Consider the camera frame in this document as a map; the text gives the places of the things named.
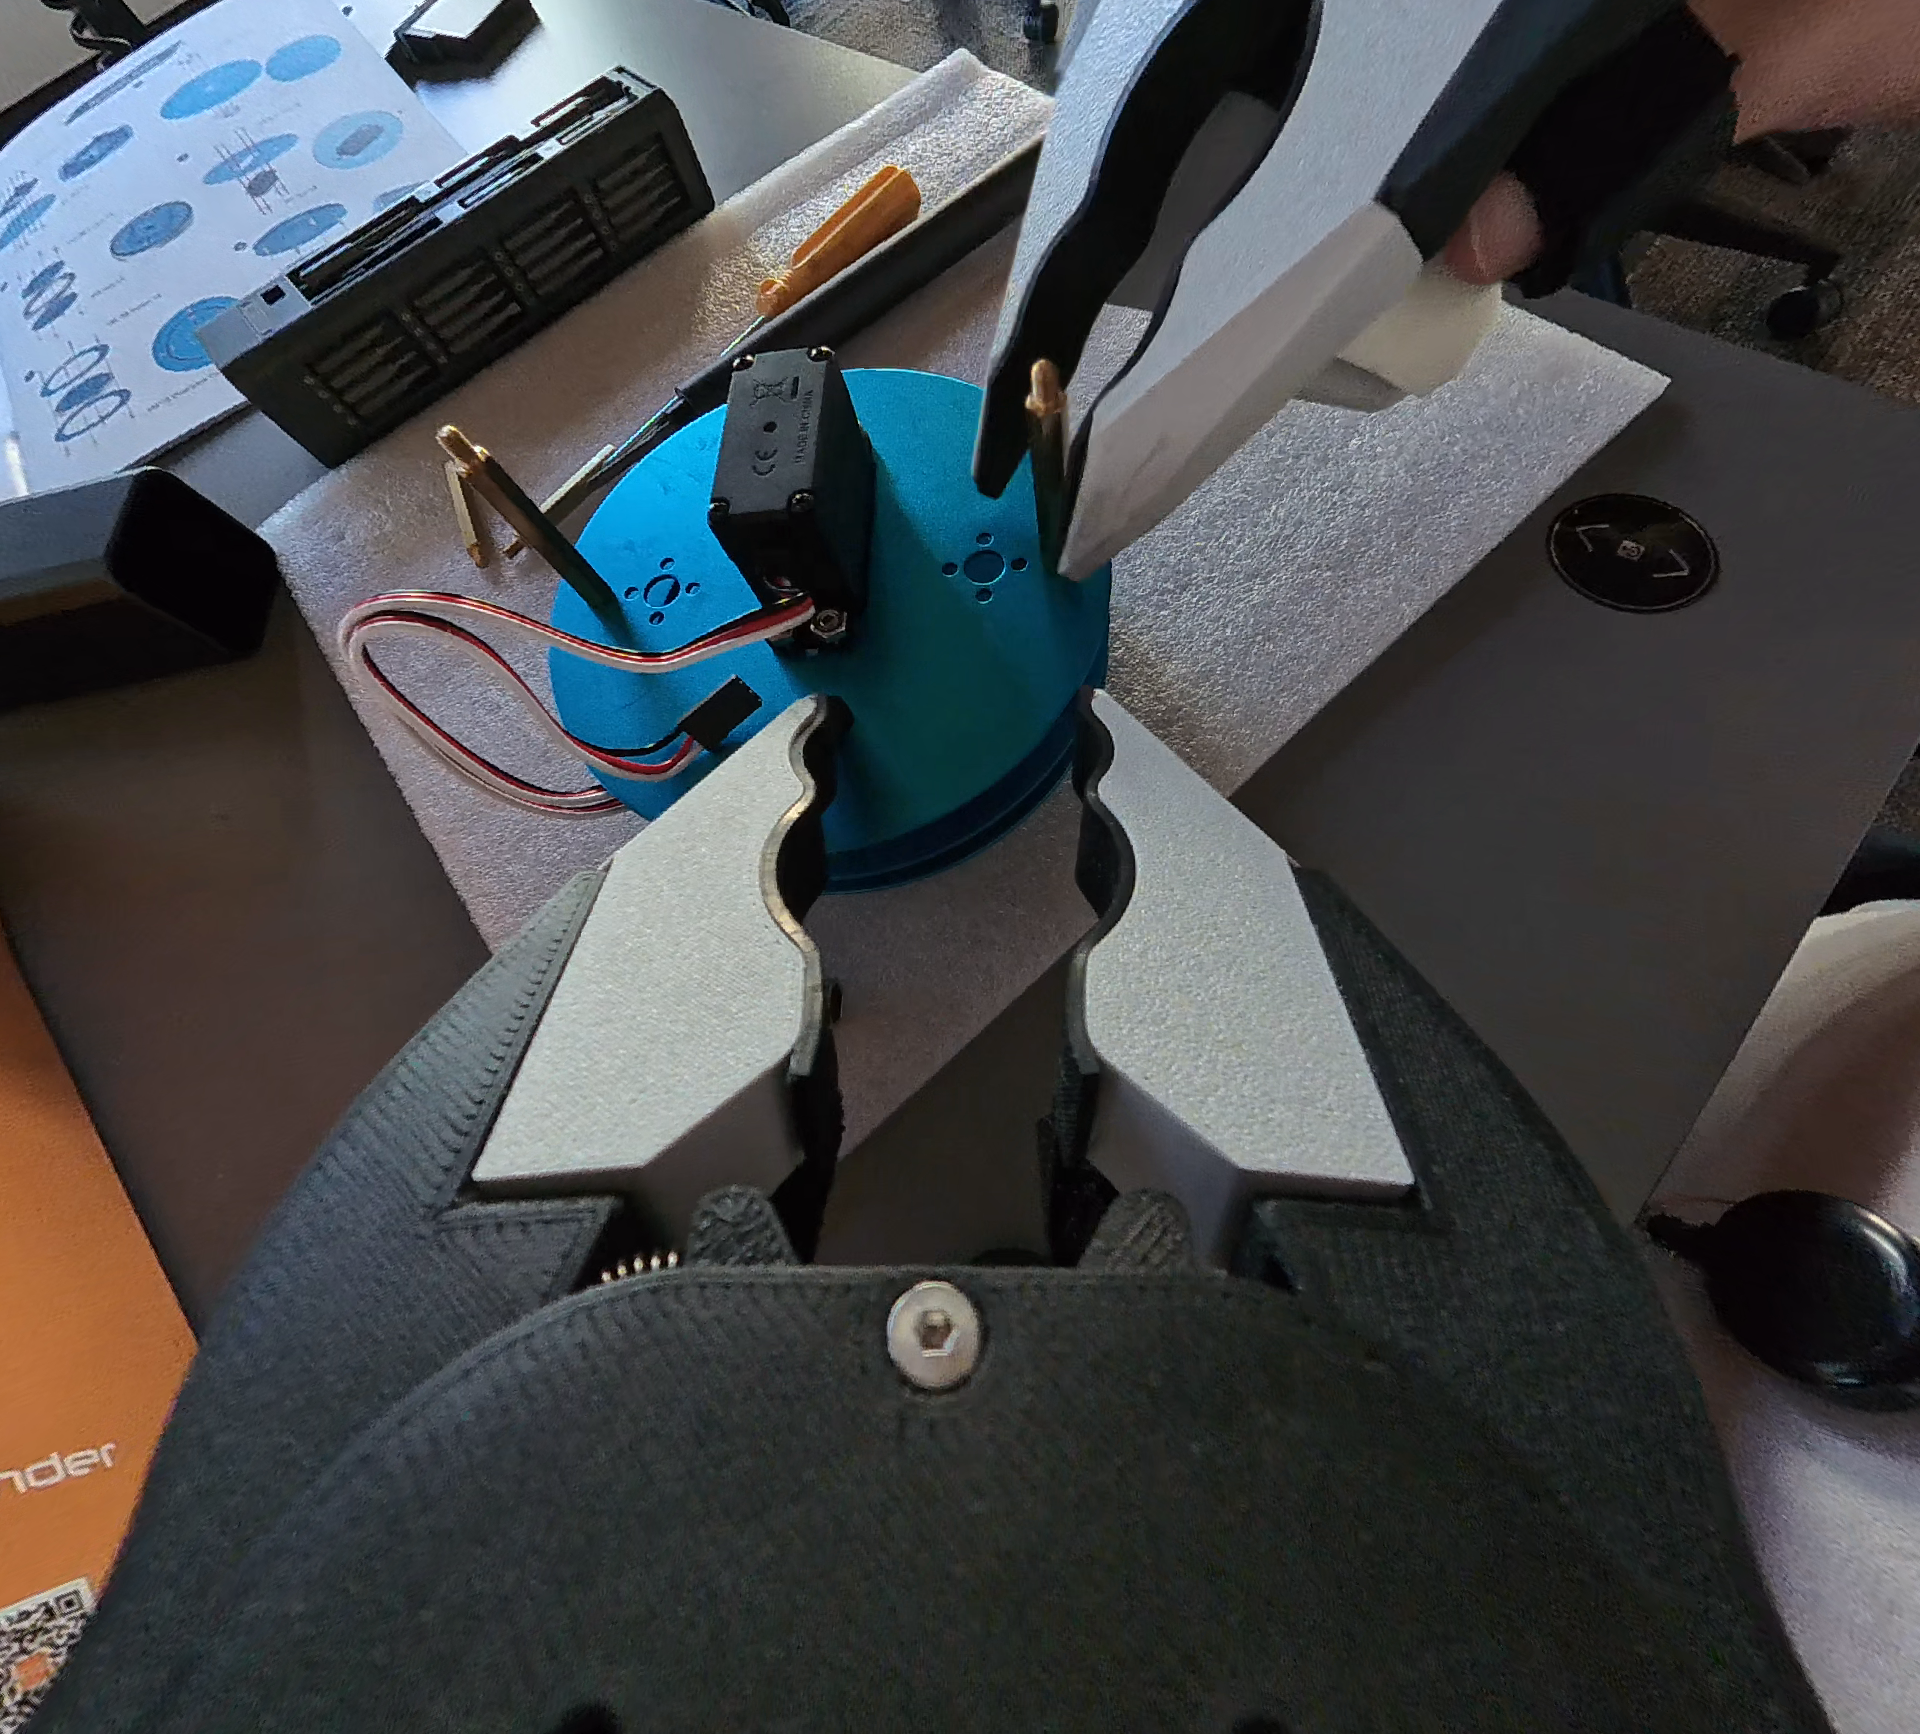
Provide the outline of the round desk control button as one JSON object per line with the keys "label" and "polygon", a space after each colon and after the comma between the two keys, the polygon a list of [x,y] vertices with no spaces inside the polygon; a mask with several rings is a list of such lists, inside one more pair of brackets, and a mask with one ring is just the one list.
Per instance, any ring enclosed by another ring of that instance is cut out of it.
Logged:
{"label": "round desk control button", "polygon": [[1621,614],[1673,614],[1718,585],[1720,556],[1687,509],[1642,493],[1599,493],[1549,523],[1554,576]]}

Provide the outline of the small black box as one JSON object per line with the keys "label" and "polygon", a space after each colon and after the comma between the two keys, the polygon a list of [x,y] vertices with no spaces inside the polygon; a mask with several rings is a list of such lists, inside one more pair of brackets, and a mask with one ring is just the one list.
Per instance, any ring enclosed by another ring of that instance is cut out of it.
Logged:
{"label": "small black box", "polygon": [[392,38],[403,82],[489,76],[541,25],[533,0],[422,0]]}

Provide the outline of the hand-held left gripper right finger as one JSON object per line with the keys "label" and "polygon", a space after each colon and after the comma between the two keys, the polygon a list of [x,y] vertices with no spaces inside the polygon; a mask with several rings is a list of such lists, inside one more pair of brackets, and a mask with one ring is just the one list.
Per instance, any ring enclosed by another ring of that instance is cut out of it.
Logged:
{"label": "hand-held left gripper right finger", "polygon": [[1400,1205],[1414,1168],[1283,851],[1103,691],[1078,698],[1068,1040],[1041,1133],[1048,1246],[1172,1195],[1230,1264],[1252,1199]]}

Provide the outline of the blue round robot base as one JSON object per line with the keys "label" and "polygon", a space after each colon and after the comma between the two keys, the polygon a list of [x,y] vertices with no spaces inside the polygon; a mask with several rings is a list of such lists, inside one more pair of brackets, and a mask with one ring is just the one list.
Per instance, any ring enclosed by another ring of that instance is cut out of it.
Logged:
{"label": "blue round robot base", "polygon": [[[838,697],[853,726],[826,811],[826,887],[871,892],[982,851],[1062,780],[1078,691],[1106,673],[1110,571],[1069,583],[1048,570],[1028,466],[1000,498],[976,493],[979,390],[920,373],[845,377],[878,469],[871,607],[850,642],[816,656],[760,642],[661,676],[567,652],[547,668],[563,726],[619,750],[653,750],[733,673],[762,706],[730,756],[800,697]],[[623,625],[570,585],[551,625],[665,654],[757,607],[706,523],[719,447],[722,408],[650,450],[579,532]]]}

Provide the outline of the black precision screwdriver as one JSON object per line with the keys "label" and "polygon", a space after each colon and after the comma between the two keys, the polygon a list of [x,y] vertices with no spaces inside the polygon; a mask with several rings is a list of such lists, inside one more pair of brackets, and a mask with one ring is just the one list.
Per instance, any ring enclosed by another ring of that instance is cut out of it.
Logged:
{"label": "black precision screwdriver", "polygon": [[1003,165],[829,280],[816,294],[807,294],[778,319],[754,322],[706,369],[681,383],[626,443],[596,453],[572,474],[541,504],[544,512],[558,521],[570,519],[646,460],[671,432],[726,404],[733,367],[740,356],[843,349],[917,288],[986,245],[1005,222],[1013,222],[1028,204],[1040,155],[1041,139],[1026,142]]}

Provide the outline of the black badge reel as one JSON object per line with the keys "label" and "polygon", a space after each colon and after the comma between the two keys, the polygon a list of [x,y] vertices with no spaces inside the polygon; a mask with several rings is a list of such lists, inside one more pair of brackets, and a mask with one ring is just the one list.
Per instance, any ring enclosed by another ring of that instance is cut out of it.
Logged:
{"label": "black badge reel", "polygon": [[1917,1407],[1917,1241],[1860,1203],[1765,1191],[1715,1223],[1642,1220],[1770,1372],[1860,1410]]}

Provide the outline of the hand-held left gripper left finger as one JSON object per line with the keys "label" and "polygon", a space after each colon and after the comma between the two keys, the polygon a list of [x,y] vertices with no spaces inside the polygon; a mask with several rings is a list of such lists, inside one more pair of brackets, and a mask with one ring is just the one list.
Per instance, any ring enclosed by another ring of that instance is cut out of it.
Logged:
{"label": "hand-held left gripper left finger", "polygon": [[845,739],[807,697],[612,861],[472,1165],[485,1195],[788,1191],[816,1220],[843,1147],[829,977],[802,930]]}

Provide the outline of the instruction manual with blue pictures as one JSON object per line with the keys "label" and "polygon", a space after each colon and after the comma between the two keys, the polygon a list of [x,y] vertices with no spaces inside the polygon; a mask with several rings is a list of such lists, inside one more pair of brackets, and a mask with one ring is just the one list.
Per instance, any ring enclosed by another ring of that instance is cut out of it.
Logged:
{"label": "instruction manual with blue pictures", "polygon": [[219,0],[2,151],[2,498],[242,408],[197,331],[464,158],[336,0]]}

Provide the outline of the black servo motor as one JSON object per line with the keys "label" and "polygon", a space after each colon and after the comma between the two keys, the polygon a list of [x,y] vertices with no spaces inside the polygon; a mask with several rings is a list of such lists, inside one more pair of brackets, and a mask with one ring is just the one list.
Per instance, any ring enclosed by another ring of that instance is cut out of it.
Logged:
{"label": "black servo motor", "polygon": [[740,359],[706,523],[762,607],[792,595],[815,604],[815,619],[775,652],[807,656],[850,636],[868,609],[874,508],[875,453],[836,359]]}

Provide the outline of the person's right hand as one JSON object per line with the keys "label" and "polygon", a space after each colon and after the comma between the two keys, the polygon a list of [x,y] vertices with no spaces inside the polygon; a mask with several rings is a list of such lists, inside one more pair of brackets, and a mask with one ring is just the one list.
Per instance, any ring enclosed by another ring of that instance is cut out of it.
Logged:
{"label": "person's right hand", "polygon": [[1684,0],[1556,91],[1444,252],[1552,288],[1734,148],[1917,122],[1917,0]]}

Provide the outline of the black screwdriver bit case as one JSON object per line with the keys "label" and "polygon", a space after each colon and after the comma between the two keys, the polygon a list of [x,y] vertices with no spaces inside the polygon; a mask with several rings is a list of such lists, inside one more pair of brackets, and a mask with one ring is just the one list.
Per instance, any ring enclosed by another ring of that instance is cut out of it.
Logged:
{"label": "black screwdriver bit case", "polygon": [[197,342],[339,469],[713,207],[674,98],[613,67],[208,319]]}

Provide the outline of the orange handled screwdriver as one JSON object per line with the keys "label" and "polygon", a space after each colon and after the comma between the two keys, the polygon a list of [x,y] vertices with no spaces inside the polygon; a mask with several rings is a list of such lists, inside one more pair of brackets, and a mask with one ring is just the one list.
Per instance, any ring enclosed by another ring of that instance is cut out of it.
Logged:
{"label": "orange handled screwdriver", "polygon": [[920,217],[920,208],[923,194],[916,176],[903,166],[881,166],[793,249],[781,273],[760,281],[754,322],[726,346],[722,367],[730,367],[771,319],[781,319],[807,294],[816,294],[826,281],[913,227]]}

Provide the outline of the dark rectangular case sleeve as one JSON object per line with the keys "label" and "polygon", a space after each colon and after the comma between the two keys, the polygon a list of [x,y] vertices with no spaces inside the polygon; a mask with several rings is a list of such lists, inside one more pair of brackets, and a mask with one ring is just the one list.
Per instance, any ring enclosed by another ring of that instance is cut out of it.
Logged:
{"label": "dark rectangular case sleeve", "polygon": [[175,474],[2,504],[2,712],[254,656],[270,546]]}

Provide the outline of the white foam sheet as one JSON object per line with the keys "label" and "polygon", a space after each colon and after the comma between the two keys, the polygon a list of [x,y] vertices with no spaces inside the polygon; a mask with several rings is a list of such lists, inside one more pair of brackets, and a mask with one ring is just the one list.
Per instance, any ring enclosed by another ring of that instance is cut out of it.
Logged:
{"label": "white foam sheet", "polygon": [[[958,51],[926,76],[792,151],[585,308],[453,394],[456,424],[536,491],[633,425],[724,346],[751,286],[878,165],[944,198],[1044,128],[1040,93]],[[878,367],[976,374],[1010,239],[1003,235],[899,308],[860,352]],[[1223,794],[1462,583],[1665,391],[1668,377],[1508,308],[1459,380],[1379,415],[1296,404],[1119,559],[1113,691]],[[411,424],[325,474],[263,529],[420,830],[489,950],[637,835],[627,811],[558,819],[478,794],[380,712],[340,666],[339,619],[378,591],[458,591],[432,425]],[[441,642],[420,698],[495,761],[563,770],[523,715]],[[944,1071],[1090,925],[1069,882],[1069,801],[940,880],[822,904],[845,984],[838,1075],[850,1147]]]}

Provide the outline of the orange cardboard box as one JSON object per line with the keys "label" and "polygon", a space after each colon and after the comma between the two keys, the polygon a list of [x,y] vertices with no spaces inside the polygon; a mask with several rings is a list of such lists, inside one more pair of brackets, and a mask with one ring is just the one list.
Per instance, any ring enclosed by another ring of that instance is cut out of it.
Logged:
{"label": "orange cardboard box", "polygon": [[2,950],[2,1730],[122,1554],[197,1344]]}

